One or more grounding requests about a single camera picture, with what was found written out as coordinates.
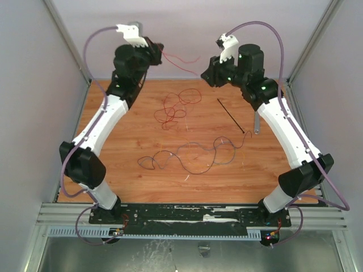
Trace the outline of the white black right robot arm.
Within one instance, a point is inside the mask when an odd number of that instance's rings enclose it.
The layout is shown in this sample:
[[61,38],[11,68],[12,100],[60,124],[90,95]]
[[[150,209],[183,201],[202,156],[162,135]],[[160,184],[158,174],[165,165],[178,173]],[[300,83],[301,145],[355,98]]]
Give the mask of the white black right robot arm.
[[237,59],[211,57],[201,78],[211,87],[229,83],[240,88],[245,101],[269,125],[285,152],[290,170],[279,175],[276,188],[258,203],[258,221],[270,226],[295,197],[322,183],[321,170],[328,172],[334,160],[310,143],[278,90],[278,83],[264,75],[263,65],[260,46],[246,44],[239,47]]

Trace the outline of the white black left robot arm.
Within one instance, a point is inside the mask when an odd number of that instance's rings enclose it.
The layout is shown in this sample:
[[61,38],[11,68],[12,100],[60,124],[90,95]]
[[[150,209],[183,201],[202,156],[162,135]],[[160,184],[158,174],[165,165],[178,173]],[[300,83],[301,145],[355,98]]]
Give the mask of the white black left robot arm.
[[162,63],[164,45],[148,37],[144,44],[125,44],[115,50],[110,85],[103,91],[103,101],[83,131],[71,142],[62,142],[59,151],[62,177],[68,177],[88,194],[95,209],[111,224],[122,216],[120,198],[105,180],[106,167],[99,159],[103,145],[118,121],[134,104],[150,66]]

